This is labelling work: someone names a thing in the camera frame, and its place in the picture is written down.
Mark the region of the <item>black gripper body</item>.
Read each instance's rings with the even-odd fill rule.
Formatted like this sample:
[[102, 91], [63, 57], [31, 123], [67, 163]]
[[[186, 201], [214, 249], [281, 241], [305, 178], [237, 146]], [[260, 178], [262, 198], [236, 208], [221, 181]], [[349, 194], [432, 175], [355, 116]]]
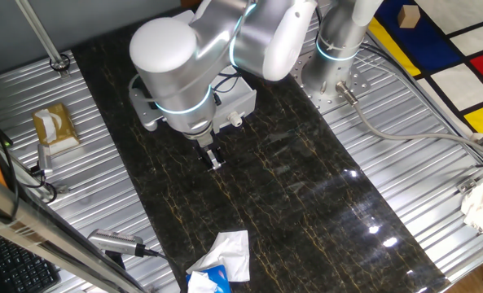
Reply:
[[201, 157], [209, 159], [208, 151], [211, 151], [217, 160], [222, 158], [221, 148], [214, 138], [196, 139], [195, 144]]

